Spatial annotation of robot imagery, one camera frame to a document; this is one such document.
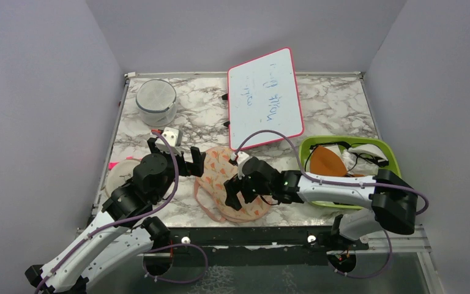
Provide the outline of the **floral mesh laundry bag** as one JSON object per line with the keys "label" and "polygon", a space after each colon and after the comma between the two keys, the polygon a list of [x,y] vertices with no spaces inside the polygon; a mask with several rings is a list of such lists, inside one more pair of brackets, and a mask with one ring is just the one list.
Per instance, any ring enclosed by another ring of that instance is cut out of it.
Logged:
{"label": "floral mesh laundry bag", "polygon": [[206,151],[204,173],[194,183],[193,196],[199,207],[213,221],[224,223],[252,222],[267,214],[271,205],[264,199],[256,198],[235,210],[225,204],[226,189],[224,183],[237,175],[237,167],[229,163],[233,151],[226,146],[216,146]]}

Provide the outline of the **orange bra with black straps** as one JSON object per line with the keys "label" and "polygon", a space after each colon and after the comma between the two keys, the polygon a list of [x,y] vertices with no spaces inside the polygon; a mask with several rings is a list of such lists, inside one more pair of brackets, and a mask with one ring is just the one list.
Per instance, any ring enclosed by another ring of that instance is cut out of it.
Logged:
{"label": "orange bra with black straps", "polygon": [[313,151],[305,163],[304,170],[316,175],[336,177],[361,177],[351,171],[357,165],[348,168],[343,161],[341,147],[349,147],[345,142],[337,142],[335,145],[320,144],[313,147]]}

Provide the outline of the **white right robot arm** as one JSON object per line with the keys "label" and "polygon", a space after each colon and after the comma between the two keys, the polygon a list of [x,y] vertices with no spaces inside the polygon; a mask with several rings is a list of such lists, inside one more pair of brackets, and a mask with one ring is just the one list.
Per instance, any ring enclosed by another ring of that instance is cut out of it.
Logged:
{"label": "white right robot arm", "polygon": [[357,178],[321,176],[302,170],[278,171],[267,162],[249,157],[225,181],[225,205],[240,210],[243,203],[270,196],[278,204],[337,202],[360,207],[338,216],[329,232],[329,242],[344,249],[369,233],[385,230],[411,235],[421,197],[408,183],[389,170]]}

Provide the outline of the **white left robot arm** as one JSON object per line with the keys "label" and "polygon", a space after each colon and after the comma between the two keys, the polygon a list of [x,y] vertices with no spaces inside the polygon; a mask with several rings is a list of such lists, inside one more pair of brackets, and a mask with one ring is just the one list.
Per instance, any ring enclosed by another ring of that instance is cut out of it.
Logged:
{"label": "white left robot arm", "polygon": [[133,160],[84,231],[50,262],[25,271],[36,293],[86,293],[125,259],[171,244],[170,230],[155,213],[174,197],[181,176],[203,175],[206,153],[192,146],[187,162],[171,139],[159,135],[147,143],[150,153]]}

